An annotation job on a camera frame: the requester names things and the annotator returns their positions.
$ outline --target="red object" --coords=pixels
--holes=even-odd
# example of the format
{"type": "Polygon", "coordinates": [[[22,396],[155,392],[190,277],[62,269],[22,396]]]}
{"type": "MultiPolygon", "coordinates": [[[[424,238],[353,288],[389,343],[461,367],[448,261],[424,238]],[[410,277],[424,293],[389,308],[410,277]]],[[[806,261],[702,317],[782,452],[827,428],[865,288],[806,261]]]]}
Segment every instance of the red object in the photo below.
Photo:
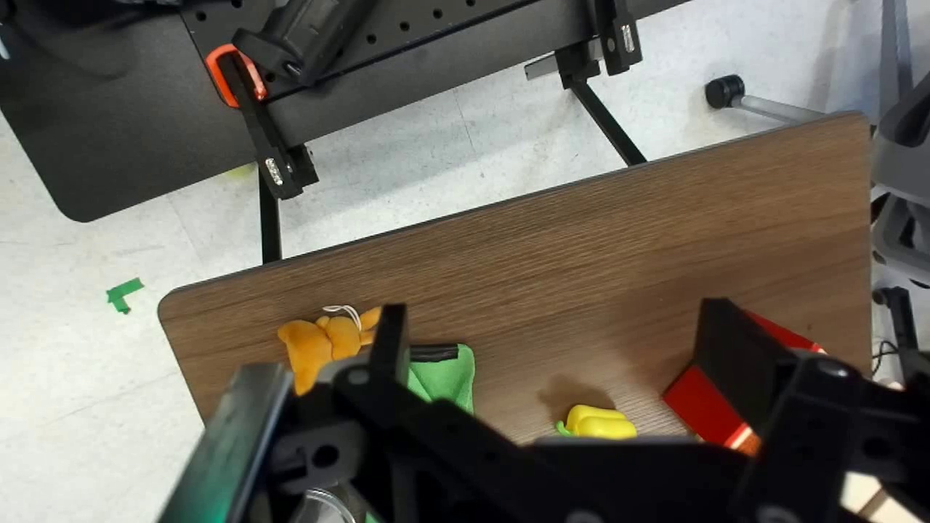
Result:
{"type": "MultiPolygon", "coordinates": [[[[808,349],[827,354],[814,341],[782,328],[773,319],[744,311],[764,334],[772,334],[786,349],[808,349]]],[[[732,410],[732,404],[719,392],[719,386],[690,363],[663,392],[663,401],[677,412],[677,420],[705,442],[732,449],[743,455],[758,455],[763,440],[751,426],[732,410]]]]}

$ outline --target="white floor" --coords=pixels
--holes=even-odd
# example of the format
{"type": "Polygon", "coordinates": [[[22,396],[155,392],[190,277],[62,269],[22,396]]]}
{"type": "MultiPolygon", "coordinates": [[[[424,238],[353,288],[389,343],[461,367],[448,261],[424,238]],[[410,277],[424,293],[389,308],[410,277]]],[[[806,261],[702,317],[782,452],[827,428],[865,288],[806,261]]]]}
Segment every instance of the white floor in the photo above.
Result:
{"type": "MultiPolygon", "coordinates": [[[[642,23],[647,61],[596,87],[652,160],[777,128],[711,115],[702,87],[722,74],[743,74],[779,103],[875,118],[879,9],[696,0],[642,23]]],[[[913,27],[927,19],[930,6],[913,4],[913,27]]],[[[930,52],[920,52],[917,70],[927,65],[930,52]]],[[[522,70],[312,148],[323,184],[286,203],[288,257],[619,170],[559,78],[526,86],[522,70]]],[[[257,264],[253,171],[89,228],[54,206],[3,126],[0,184],[0,521],[155,521],[202,434],[158,302],[257,264]],[[106,292],[134,277],[145,292],[123,317],[106,292]]],[[[917,308],[927,317],[930,301],[920,293],[917,308]]]]}

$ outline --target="white cable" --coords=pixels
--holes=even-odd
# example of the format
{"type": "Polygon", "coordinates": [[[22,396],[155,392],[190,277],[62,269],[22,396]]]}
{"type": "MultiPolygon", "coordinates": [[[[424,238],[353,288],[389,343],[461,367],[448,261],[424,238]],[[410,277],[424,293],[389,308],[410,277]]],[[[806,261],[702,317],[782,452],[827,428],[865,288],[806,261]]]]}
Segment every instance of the white cable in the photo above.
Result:
{"type": "Polygon", "coordinates": [[[353,305],[325,305],[323,311],[325,315],[347,315],[347,317],[353,317],[356,328],[365,333],[362,317],[353,305]]]}
{"type": "Polygon", "coordinates": [[[349,505],[341,497],[336,497],[333,491],[307,491],[302,500],[321,504],[321,505],[337,511],[343,517],[343,523],[356,523],[356,514],[349,511],[349,505]]]}

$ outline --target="green object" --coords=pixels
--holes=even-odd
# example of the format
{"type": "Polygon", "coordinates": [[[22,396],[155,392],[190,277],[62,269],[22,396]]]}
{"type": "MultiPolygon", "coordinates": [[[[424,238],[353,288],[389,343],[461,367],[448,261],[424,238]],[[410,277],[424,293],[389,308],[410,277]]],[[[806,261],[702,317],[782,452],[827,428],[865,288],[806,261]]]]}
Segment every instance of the green object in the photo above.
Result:
{"type": "Polygon", "coordinates": [[[475,412],[475,353],[461,343],[461,354],[448,362],[414,362],[408,389],[424,401],[453,401],[475,412]]]}
{"type": "Polygon", "coordinates": [[[557,426],[557,434],[567,437],[567,440],[577,440],[577,434],[564,421],[557,426]]]}
{"type": "Polygon", "coordinates": [[[109,302],[115,302],[115,308],[121,315],[131,315],[125,296],[134,293],[134,292],[144,292],[144,288],[145,288],[144,280],[129,280],[129,283],[123,283],[123,285],[109,292],[109,302]]]}

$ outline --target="black clamp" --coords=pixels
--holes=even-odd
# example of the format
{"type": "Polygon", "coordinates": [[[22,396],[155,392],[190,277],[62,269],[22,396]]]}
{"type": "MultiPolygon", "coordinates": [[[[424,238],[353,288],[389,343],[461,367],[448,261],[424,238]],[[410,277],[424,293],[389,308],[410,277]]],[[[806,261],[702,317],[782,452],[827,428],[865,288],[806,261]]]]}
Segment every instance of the black clamp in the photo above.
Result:
{"type": "Polygon", "coordinates": [[[288,4],[263,32],[241,30],[234,43],[266,74],[317,87],[372,9],[376,0],[288,4]]]}
{"type": "Polygon", "coordinates": [[[629,74],[642,61],[638,19],[625,0],[591,0],[591,19],[609,77],[629,74]]]}
{"type": "Polygon", "coordinates": [[[247,74],[247,58],[230,52],[225,61],[225,77],[240,103],[246,126],[257,147],[260,174],[270,195],[279,200],[298,197],[302,186],[317,184],[317,170],[307,147],[292,148],[270,120],[267,107],[257,100],[253,77],[247,74]]]}

